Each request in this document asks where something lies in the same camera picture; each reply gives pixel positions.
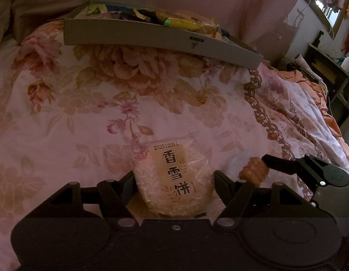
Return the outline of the sausage snack blue packet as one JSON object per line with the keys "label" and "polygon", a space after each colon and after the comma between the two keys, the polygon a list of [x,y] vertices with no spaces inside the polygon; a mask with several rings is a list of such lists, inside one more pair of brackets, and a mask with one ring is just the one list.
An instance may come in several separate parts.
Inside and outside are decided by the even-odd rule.
{"label": "sausage snack blue packet", "polygon": [[250,182],[260,187],[269,173],[269,168],[260,157],[252,156],[245,150],[229,158],[222,172],[234,182]]}

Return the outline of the round white rice cracker pack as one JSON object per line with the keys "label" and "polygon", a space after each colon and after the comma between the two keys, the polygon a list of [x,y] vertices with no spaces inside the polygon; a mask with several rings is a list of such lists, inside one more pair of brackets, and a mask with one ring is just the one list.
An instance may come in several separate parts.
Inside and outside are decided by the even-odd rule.
{"label": "round white rice cracker pack", "polygon": [[198,215],[214,191],[209,157],[196,133],[142,144],[133,153],[132,171],[142,199],[156,215]]}

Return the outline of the yellow snack bar packet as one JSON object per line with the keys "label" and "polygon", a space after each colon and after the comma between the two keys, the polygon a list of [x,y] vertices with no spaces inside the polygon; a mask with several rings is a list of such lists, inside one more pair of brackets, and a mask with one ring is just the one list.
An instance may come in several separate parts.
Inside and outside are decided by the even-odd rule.
{"label": "yellow snack bar packet", "polygon": [[219,29],[218,25],[208,21],[197,21],[183,18],[169,17],[163,22],[164,26],[192,31],[200,34],[213,34]]}

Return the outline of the floral pink quilt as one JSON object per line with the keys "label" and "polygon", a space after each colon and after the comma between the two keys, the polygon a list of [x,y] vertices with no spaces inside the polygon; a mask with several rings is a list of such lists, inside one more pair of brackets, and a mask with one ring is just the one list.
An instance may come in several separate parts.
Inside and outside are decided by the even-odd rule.
{"label": "floral pink quilt", "polygon": [[63,23],[0,47],[0,270],[15,270],[14,225],[71,181],[120,179],[150,141],[198,135],[214,169],[234,155],[316,155],[349,172],[299,84],[155,48],[68,46]]}

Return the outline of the dark wooden side table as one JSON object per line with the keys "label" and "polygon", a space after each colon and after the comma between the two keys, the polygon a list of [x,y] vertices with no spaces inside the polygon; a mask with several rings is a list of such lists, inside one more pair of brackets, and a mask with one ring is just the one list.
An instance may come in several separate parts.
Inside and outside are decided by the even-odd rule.
{"label": "dark wooden side table", "polygon": [[305,61],[328,88],[327,105],[339,126],[349,117],[349,73],[335,59],[320,50],[319,31],[312,43],[308,44]]}

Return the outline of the orange cloth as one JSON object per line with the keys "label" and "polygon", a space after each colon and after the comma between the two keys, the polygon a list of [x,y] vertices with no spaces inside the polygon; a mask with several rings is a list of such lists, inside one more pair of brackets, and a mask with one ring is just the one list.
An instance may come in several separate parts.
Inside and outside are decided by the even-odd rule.
{"label": "orange cloth", "polygon": [[336,138],[342,150],[344,151],[346,158],[349,162],[349,146],[342,137],[340,127],[338,126],[335,118],[330,115],[327,108],[327,100],[325,92],[320,84],[309,81],[299,70],[294,71],[279,71],[275,69],[278,75],[291,83],[297,83],[300,85],[303,91],[306,91],[312,100],[314,100],[316,106],[320,110],[322,117],[331,131],[332,135]]}

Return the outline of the grey cardboard tray box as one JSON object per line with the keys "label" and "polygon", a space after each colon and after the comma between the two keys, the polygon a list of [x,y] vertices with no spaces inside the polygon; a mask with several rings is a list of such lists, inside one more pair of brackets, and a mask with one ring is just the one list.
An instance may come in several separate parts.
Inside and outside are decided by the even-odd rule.
{"label": "grey cardboard tray box", "polygon": [[256,69],[263,56],[236,37],[218,40],[191,31],[155,25],[147,22],[115,20],[88,15],[89,6],[112,2],[88,1],[77,7],[64,20],[66,45],[105,44],[134,45],[181,51],[225,61],[247,69]]}

